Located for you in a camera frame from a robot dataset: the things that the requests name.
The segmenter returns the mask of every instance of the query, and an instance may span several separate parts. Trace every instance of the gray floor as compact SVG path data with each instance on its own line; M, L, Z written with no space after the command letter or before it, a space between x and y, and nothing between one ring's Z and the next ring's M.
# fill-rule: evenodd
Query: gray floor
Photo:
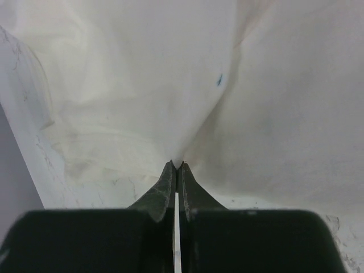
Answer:
M33 209L43 205L0 106L0 244L16 218Z

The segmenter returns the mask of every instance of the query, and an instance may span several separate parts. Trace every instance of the blue spot on cloth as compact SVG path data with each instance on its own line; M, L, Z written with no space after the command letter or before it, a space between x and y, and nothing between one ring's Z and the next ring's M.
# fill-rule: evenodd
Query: blue spot on cloth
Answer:
M220 86L220 84L221 84L221 81L222 81L222 74L221 74L221 76L220 76L220 78L218 79L218 81L217 81L217 86Z

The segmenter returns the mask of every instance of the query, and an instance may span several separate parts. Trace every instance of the marble surface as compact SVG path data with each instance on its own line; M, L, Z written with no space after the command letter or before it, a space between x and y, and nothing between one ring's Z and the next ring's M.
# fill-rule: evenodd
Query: marble surface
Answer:
M0 103L3 106L29 173L45 208L124 208L144 194L157 177L129 177L113 181L75 184L66 182L64 161L40 129L48 117L42 111L29 73L28 49L0 29ZM210 193L230 209L281 208L255 197ZM321 215L329 225L349 272L364 268L364 223Z

